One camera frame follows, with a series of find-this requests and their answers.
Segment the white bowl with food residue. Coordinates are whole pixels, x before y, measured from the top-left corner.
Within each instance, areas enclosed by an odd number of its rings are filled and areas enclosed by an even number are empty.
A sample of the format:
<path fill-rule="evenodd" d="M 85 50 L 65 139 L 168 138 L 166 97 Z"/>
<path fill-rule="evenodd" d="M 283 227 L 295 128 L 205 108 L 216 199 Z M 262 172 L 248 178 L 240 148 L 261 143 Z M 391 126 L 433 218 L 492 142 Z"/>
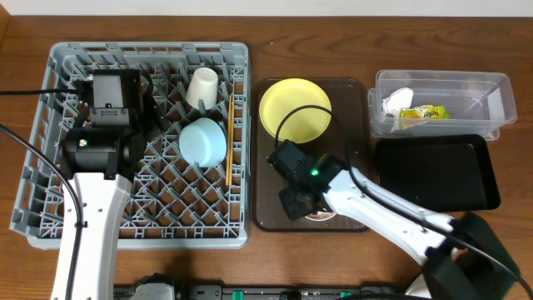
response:
<path fill-rule="evenodd" d="M 306 219 L 311 220 L 311 221 L 322 222 L 322 221 L 327 221 L 335 216 L 336 216 L 335 212 L 318 211 L 318 212 L 307 215 Z"/>

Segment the wooden chopsticks pair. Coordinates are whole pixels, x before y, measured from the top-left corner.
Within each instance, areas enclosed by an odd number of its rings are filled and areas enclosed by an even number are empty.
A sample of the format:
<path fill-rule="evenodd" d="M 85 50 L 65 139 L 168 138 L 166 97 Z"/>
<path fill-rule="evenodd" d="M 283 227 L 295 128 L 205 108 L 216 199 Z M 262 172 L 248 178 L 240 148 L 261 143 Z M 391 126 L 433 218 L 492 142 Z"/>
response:
<path fill-rule="evenodd" d="M 227 146 L 227 178 L 226 185 L 228 188 L 232 185 L 232 159 L 233 159 L 233 140 L 234 140 L 234 113 L 235 109 L 235 97 L 230 96 L 229 109 L 228 109 L 228 146 Z"/>

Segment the white tissue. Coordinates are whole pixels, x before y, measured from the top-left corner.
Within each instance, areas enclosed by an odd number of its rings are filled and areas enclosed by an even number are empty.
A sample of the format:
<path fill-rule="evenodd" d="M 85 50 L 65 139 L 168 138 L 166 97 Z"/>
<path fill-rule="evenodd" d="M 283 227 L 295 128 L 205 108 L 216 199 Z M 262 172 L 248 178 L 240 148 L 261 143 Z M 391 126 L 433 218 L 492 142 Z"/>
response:
<path fill-rule="evenodd" d="M 385 117 L 399 117 L 403 109 L 411 106 L 414 92 L 408 87 L 402 87 L 383 99 L 382 115 Z"/>

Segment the green pandan cake wrapper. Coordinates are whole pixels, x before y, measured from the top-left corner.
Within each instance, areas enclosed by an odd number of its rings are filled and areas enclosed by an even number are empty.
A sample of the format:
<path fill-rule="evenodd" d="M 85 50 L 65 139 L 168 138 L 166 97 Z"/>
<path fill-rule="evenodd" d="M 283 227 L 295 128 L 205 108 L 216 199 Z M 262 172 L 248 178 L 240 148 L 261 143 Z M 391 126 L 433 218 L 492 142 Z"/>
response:
<path fill-rule="evenodd" d="M 401 118 L 421 118 L 421 119 L 449 119 L 450 115 L 443 105 L 422 105 L 414 108 L 402 109 Z"/>

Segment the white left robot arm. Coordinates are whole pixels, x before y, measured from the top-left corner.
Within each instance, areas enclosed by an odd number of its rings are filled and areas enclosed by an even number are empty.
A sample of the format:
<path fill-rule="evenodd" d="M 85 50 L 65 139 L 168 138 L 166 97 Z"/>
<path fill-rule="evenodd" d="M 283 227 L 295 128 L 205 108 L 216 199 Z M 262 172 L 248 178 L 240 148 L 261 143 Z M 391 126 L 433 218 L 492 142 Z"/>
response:
<path fill-rule="evenodd" d="M 139 69 L 97 70 L 59 143 L 64 217 L 53 299 L 110 299 L 122 214 L 148 143 L 169 123 Z"/>

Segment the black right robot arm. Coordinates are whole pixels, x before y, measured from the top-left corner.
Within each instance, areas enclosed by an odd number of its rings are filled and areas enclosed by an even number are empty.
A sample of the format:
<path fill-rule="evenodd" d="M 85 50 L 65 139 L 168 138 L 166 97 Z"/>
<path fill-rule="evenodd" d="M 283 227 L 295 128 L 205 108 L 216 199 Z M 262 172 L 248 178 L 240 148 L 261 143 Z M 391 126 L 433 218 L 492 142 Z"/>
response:
<path fill-rule="evenodd" d="M 281 205 L 290 219 L 327 210 L 368 226 L 421 265 L 404 299 L 502 299 L 518 283 L 532 290 L 488 223 L 467 213 L 432 212 L 379 187 L 351 165 L 319 160 L 289 144 L 268 159 L 288 182 Z"/>

